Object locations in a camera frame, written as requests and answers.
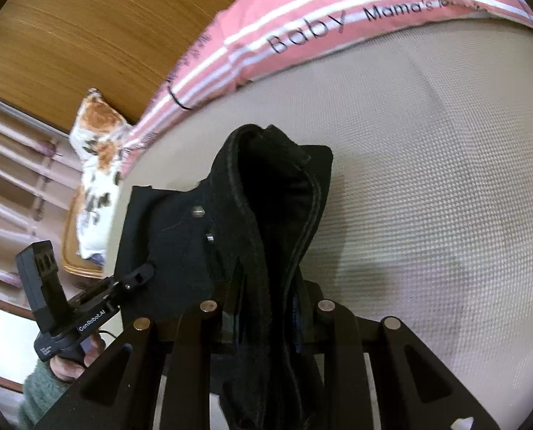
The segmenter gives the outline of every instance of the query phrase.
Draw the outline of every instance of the metal rivet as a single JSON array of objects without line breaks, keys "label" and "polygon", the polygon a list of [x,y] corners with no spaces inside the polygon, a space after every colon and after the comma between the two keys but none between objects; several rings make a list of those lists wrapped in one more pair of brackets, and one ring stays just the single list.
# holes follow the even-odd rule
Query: metal rivet
[{"label": "metal rivet", "polygon": [[151,320],[145,317],[139,317],[133,322],[133,327],[136,330],[143,331],[147,330],[151,325]]},{"label": "metal rivet", "polygon": [[201,303],[201,310],[203,312],[214,312],[217,310],[217,303],[214,300],[204,300]]},{"label": "metal rivet", "polygon": [[195,218],[203,218],[203,216],[205,216],[205,209],[200,205],[195,205],[191,210],[191,215]]},{"label": "metal rivet", "polygon": [[318,308],[323,312],[332,312],[336,307],[336,304],[328,299],[323,299],[318,303]]},{"label": "metal rivet", "polygon": [[389,330],[397,330],[402,326],[402,323],[396,317],[387,317],[384,320],[384,326]]}]

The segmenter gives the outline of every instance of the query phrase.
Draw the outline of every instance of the curtain fold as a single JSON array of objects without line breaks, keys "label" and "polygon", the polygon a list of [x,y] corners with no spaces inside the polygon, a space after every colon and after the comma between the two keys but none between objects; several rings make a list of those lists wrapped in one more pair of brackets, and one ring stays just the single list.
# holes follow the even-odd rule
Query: curtain fold
[{"label": "curtain fold", "polygon": [[[50,239],[59,254],[80,182],[81,163],[66,137],[0,110],[0,300],[28,307],[15,255],[42,239]],[[59,275],[73,296],[78,290],[69,275]]]}]

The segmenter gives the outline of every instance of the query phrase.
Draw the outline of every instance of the black garment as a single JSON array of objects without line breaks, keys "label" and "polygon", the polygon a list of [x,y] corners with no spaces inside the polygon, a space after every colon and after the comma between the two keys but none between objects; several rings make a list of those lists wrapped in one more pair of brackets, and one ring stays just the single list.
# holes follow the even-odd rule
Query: black garment
[{"label": "black garment", "polygon": [[146,260],[155,276],[122,308],[124,324],[179,316],[242,270],[243,338],[215,358],[211,391],[234,429],[312,428],[322,385],[292,346],[292,280],[318,227],[332,152],[298,146],[274,126],[235,130],[189,192],[134,188],[115,268]]}]

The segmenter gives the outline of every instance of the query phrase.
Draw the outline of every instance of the green sleeve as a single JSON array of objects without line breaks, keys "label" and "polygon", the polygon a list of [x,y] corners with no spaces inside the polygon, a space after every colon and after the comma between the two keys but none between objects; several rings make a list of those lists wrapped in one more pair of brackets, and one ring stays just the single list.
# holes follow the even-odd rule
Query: green sleeve
[{"label": "green sleeve", "polygon": [[69,383],[60,381],[49,365],[40,362],[24,382],[24,402],[19,407],[19,430],[33,428],[39,419],[69,388]]}]

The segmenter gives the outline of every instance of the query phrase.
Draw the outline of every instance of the striped fabric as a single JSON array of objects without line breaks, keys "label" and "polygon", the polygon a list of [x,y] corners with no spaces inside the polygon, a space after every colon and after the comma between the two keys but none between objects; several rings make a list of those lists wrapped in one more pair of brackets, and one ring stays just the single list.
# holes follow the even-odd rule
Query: striped fabric
[{"label": "striped fabric", "polygon": [[123,145],[122,173],[191,109],[248,81],[406,27],[492,17],[533,28],[524,0],[237,0],[151,100]]}]

